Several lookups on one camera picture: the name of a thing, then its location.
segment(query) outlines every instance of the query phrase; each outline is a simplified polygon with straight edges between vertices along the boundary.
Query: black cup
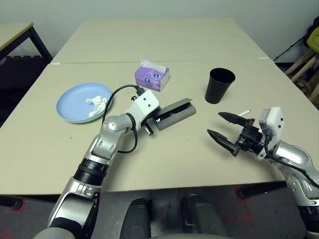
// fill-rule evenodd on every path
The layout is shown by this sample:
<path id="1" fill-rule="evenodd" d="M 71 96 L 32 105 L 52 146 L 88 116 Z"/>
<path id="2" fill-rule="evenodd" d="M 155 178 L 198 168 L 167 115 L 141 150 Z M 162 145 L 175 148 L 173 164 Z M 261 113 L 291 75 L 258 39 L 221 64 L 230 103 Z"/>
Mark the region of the black cup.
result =
<path id="1" fill-rule="evenodd" d="M 217 104 L 225 94 L 230 84 L 235 80 L 235 75 L 224 68 L 212 69 L 209 73 L 209 83 L 205 100 L 211 104 Z"/>

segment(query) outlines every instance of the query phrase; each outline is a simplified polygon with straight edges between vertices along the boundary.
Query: beige table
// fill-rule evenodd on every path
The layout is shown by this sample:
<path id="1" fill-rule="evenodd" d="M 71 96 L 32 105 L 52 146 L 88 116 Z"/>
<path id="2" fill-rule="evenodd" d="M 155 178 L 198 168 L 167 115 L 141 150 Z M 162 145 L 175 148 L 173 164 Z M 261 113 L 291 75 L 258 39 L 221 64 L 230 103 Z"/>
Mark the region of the beige table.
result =
<path id="1" fill-rule="evenodd" d="M 155 92 L 161 105 L 189 97 L 197 113 L 162 131 L 153 127 L 152 136 L 141 130 L 136 151 L 116 157 L 104 191 L 282 180 L 276 168 L 256 161 L 252 153 L 240 152 L 235 158 L 210 138 L 208 128 L 231 141 L 241 132 L 242 127 L 225 123 L 217 115 L 220 111 L 240 113 L 251 109 L 248 116 L 258 119 L 263 109 L 281 106 L 286 119 L 282 140 L 307 150 L 319 169 L 318 111 L 271 60 L 218 54 L 210 61 L 161 64 L 171 72 L 164 90 Z M 134 83 L 138 67 L 139 63 L 47 66 L 0 129 L 0 193 L 61 193 L 99 132 L 101 119 L 86 124 L 68 123 L 55 111 L 58 98 L 84 82 L 100 82 L 113 90 Z M 205 101 L 204 93 L 209 71 L 215 67 L 231 69 L 236 80 L 222 101 L 211 105 Z M 132 90 L 119 93 L 109 115 L 127 109 L 133 95 Z M 131 148 L 132 135 L 122 142 L 121 149 Z"/>
<path id="2" fill-rule="evenodd" d="M 52 56 L 33 28 L 32 22 L 0 23 L 0 60 L 28 38 L 33 42 L 44 60 L 50 63 Z"/>
<path id="3" fill-rule="evenodd" d="M 84 22 L 55 63 L 212 60 L 267 57 L 230 18 L 122 19 Z"/>
<path id="4" fill-rule="evenodd" d="M 32 26 L 32 22 L 0 23 L 0 51 Z"/>

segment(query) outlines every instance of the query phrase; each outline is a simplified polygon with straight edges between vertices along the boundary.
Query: white wall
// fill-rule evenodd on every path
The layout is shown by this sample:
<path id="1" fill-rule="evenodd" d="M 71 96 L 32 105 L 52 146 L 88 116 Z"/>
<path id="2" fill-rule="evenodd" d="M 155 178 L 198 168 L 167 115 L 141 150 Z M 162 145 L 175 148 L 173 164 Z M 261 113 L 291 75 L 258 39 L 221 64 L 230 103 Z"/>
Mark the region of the white wall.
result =
<path id="1" fill-rule="evenodd" d="M 0 22 L 34 22 L 53 56 L 86 19 L 226 16 L 235 19 L 273 59 L 304 35 L 318 14 L 318 0 L 3 0 L 0 3 Z M 304 51 L 299 44 L 280 61 L 295 61 Z M 37 51 L 31 42 L 25 42 L 13 54 L 34 55 Z"/>

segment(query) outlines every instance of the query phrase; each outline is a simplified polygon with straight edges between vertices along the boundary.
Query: gray carpet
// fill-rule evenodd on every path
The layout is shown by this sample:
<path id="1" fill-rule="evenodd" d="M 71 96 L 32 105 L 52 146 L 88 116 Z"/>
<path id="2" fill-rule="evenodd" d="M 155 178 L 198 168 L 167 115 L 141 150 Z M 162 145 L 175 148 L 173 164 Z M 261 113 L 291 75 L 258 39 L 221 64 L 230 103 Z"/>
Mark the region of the gray carpet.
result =
<path id="1" fill-rule="evenodd" d="M 180 233 L 180 199 L 196 193 L 215 206 L 231 237 L 237 239 L 302 239 L 305 226 L 287 189 L 258 195 L 250 200 L 236 197 L 234 186 L 104 193 L 93 239 L 117 239 L 130 202 L 152 199 L 152 236 Z M 53 204 L 26 200 L 23 210 L 0 207 L 0 238 L 31 239 L 45 228 Z"/>

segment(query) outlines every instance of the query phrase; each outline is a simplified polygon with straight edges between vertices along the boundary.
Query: black cable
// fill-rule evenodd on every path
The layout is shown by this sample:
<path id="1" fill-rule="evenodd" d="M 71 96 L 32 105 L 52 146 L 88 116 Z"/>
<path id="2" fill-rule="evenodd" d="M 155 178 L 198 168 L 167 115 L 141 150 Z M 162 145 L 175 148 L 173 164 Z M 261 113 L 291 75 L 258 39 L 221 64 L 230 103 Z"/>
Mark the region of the black cable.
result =
<path id="1" fill-rule="evenodd" d="M 110 103 L 111 103 L 111 101 L 112 101 L 114 95 L 115 95 L 118 91 L 120 91 L 120 90 L 122 90 L 122 89 L 124 89 L 124 88 L 126 88 L 126 87 L 133 87 L 133 88 L 135 88 L 136 90 L 138 89 L 138 86 L 136 86 L 136 85 L 124 85 L 124 86 L 121 86 L 121 87 L 117 88 L 117 89 L 111 94 L 111 96 L 110 96 L 108 102 L 106 103 L 106 106 L 105 106 L 105 109 L 104 109 L 104 113 L 103 113 L 103 118 L 102 118 L 102 124 L 103 124 L 103 122 L 104 122 L 104 120 L 105 120 L 106 112 L 107 112 L 108 109 L 109 109 Z"/>
<path id="2" fill-rule="evenodd" d="M 109 98 L 109 100 L 108 100 L 108 102 L 107 102 L 107 104 L 106 104 L 106 106 L 105 106 L 104 113 L 103 113 L 103 118 L 102 118 L 102 124 L 103 124 L 103 122 L 104 122 L 104 120 L 105 120 L 106 113 L 107 113 L 107 111 L 108 111 L 108 109 L 109 109 L 110 103 L 111 103 L 111 101 L 112 101 L 114 95 L 115 95 L 118 91 L 120 91 L 120 90 L 122 90 L 122 89 L 124 89 L 124 88 L 126 88 L 126 87 L 133 87 L 133 88 L 135 88 L 136 90 L 139 89 L 139 86 L 136 86 L 136 85 L 124 85 L 124 86 L 121 86 L 121 87 L 117 88 L 117 89 L 111 94 L 111 96 L 110 96 L 110 98 Z M 138 133 L 137 133 L 135 127 L 132 128 L 132 131 L 133 131 L 134 138 L 135 138 L 134 147 L 133 147 L 131 150 L 129 150 L 129 151 L 121 151 L 121 150 L 118 150 L 118 153 L 131 153 L 131 152 L 133 152 L 133 151 L 136 149 L 136 146 L 138 145 Z"/>
<path id="3" fill-rule="evenodd" d="M 138 132 L 136 131 L 135 127 L 132 129 L 132 131 L 134 133 L 134 138 L 135 138 L 134 147 L 131 150 L 129 150 L 129 151 L 118 150 L 118 153 L 131 153 L 131 152 L 133 152 L 136 149 L 136 146 L 138 146 Z"/>
<path id="4" fill-rule="evenodd" d="M 278 160 L 277 158 L 275 158 L 270 152 L 269 152 L 269 149 L 268 149 L 268 144 L 269 144 L 269 141 L 270 141 L 270 136 L 269 135 L 266 135 L 265 137 L 265 152 L 266 152 L 266 156 L 271 158 L 272 160 L 276 161 L 277 163 L 280 163 L 284 166 L 287 166 L 287 167 L 290 167 L 290 168 L 293 168 L 299 172 L 301 172 L 307 179 L 308 181 L 310 182 L 311 185 L 313 185 L 314 187 L 318 188 L 319 189 L 319 185 L 317 183 L 315 183 L 314 180 L 311 179 L 311 177 L 309 177 L 309 175 L 307 174 L 307 172 L 301 168 L 298 168 L 298 167 L 295 167 L 291 164 L 288 164 L 288 163 L 285 163 L 283 161 L 280 161 Z"/>
<path id="5" fill-rule="evenodd" d="M 279 57 L 281 57 L 282 55 L 284 55 L 287 51 L 289 51 L 293 46 L 295 46 L 298 42 L 300 42 L 302 39 L 304 39 L 304 37 L 307 36 L 304 35 L 302 38 L 300 38 L 298 41 L 296 41 L 294 44 L 290 45 L 290 47 L 288 49 L 286 49 L 285 51 L 283 51 L 279 56 L 275 57 L 274 61 L 276 61 Z"/>

